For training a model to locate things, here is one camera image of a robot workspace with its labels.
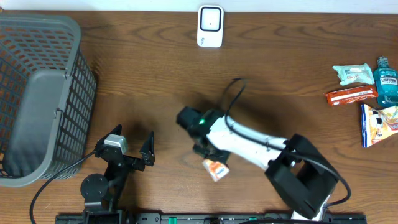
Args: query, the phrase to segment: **light blue packet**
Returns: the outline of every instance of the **light blue packet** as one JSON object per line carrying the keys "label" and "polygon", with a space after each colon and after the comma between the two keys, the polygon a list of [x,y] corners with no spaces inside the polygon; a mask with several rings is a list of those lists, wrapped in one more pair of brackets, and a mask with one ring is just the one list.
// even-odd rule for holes
{"label": "light blue packet", "polygon": [[363,65],[335,65],[333,69],[337,72],[340,85],[351,83],[374,84],[372,70],[366,63]]}

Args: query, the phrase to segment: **wood grain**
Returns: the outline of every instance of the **wood grain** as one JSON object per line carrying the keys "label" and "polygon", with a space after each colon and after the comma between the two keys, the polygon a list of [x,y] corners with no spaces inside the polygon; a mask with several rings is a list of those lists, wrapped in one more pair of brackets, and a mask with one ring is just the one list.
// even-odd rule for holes
{"label": "wood grain", "polygon": [[[228,13],[223,46],[204,49],[196,44],[196,13],[41,13],[68,15],[83,31],[81,47],[99,84],[87,153],[119,123],[134,156],[155,131],[155,166],[130,176],[121,206],[164,213],[288,209],[262,171],[237,156],[228,161],[231,173],[214,183],[175,124],[185,105],[212,108],[232,78],[244,77],[250,81],[232,111],[236,120],[269,134],[308,137],[353,190],[351,200],[332,212],[396,223],[398,136],[363,149],[359,104],[331,107],[323,93],[341,88],[333,65],[374,69],[385,55],[398,68],[397,16]],[[36,203],[37,222],[81,212],[82,180],[105,168],[92,157],[76,177],[51,183]],[[42,184],[0,187],[0,223],[28,223],[30,201]],[[332,200],[344,196],[338,185]]]}

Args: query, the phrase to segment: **blue bottle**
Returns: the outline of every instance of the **blue bottle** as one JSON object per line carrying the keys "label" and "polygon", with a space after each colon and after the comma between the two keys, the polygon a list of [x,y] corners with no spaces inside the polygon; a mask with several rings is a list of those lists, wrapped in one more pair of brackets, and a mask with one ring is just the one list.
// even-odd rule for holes
{"label": "blue bottle", "polygon": [[388,59],[384,56],[377,60],[377,65],[379,68],[373,73],[379,93],[377,102],[383,107],[398,105],[397,71],[390,68]]}

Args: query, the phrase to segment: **gray plastic basket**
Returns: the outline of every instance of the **gray plastic basket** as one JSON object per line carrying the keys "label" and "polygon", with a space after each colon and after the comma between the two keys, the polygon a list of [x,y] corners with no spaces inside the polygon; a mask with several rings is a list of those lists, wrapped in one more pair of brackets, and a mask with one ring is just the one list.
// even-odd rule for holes
{"label": "gray plastic basket", "polygon": [[0,185],[48,179],[82,158],[96,81],[80,39],[69,17],[0,14]]}

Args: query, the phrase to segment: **white wall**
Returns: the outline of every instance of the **white wall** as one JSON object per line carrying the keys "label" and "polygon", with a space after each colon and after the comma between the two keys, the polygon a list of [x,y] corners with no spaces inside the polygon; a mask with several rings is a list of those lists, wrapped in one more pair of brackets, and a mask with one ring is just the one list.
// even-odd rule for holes
{"label": "white wall", "polygon": [[3,9],[197,11],[217,4],[226,12],[398,13],[398,0],[0,0]]}

